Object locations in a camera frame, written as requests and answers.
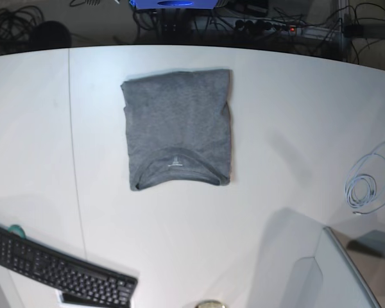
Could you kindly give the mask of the grey t-shirt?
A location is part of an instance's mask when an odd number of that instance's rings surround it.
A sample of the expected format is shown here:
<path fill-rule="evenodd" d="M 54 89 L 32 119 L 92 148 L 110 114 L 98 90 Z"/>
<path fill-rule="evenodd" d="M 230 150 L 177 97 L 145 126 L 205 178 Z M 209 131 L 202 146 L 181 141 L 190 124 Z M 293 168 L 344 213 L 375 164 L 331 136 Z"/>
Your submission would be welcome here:
<path fill-rule="evenodd" d="M 124 81 L 132 191 L 172 180 L 230 183 L 229 69 L 175 71 Z"/>

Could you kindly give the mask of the black power strip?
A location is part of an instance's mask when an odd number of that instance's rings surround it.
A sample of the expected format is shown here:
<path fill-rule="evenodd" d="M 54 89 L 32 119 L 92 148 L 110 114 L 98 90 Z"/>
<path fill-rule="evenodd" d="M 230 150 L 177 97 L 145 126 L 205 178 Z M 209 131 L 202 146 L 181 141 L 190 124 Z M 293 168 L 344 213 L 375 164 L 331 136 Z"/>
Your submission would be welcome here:
<path fill-rule="evenodd" d="M 252 35 L 260 35 L 264 32 L 285 32 L 290 35 L 296 35 L 298 30 L 302 29 L 295 24 L 288 22 L 270 20 L 270 19 L 239 19 L 235 22 L 235 31 L 246 31 Z"/>

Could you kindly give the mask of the round brass object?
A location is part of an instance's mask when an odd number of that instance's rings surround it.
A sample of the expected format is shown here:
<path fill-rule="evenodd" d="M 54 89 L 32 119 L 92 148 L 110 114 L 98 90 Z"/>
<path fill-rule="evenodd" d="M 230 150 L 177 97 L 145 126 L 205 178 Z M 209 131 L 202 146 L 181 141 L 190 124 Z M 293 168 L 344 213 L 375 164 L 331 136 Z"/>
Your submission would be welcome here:
<path fill-rule="evenodd" d="M 198 302 L 195 308 L 227 308 L 227 306 L 219 300 L 203 300 Z"/>

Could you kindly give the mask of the blue box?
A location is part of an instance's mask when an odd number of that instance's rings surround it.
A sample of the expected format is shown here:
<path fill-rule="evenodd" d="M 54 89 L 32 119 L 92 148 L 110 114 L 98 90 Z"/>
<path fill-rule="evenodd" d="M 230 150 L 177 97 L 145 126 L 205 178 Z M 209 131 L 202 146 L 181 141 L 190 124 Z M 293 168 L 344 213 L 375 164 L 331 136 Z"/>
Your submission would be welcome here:
<path fill-rule="evenodd" d="M 137 9 L 213 9 L 218 0 L 135 0 Z"/>

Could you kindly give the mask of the black keyboard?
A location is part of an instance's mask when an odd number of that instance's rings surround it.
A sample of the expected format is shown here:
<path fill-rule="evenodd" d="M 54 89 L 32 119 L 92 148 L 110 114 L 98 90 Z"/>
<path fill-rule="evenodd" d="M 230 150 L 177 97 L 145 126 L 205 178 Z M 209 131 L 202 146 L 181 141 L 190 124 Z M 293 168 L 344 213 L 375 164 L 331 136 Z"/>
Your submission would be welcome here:
<path fill-rule="evenodd" d="M 0 266 L 102 307 L 129 307 L 135 277 L 71 257 L 0 227 Z"/>

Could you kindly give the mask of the green tape roll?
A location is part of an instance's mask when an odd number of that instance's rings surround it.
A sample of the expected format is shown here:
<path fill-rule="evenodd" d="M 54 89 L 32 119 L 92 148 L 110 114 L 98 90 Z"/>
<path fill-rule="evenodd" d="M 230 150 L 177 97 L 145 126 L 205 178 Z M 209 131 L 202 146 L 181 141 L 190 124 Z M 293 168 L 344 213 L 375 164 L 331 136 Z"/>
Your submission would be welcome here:
<path fill-rule="evenodd" d="M 22 239 L 26 238 L 25 231 L 22 229 L 20 225 L 11 225 L 8 227 L 7 231 L 13 235 L 16 235 Z"/>

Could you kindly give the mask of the grey monitor edge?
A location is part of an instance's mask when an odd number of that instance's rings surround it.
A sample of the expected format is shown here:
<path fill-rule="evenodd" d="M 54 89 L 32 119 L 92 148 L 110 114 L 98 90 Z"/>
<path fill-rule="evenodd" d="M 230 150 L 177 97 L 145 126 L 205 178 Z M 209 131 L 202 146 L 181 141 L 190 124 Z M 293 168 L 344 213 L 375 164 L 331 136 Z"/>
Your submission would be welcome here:
<path fill-rule="evenodd" d="M 385 307 L 385 224 L 333 224 L 327 228 L 375 296 Z"/>

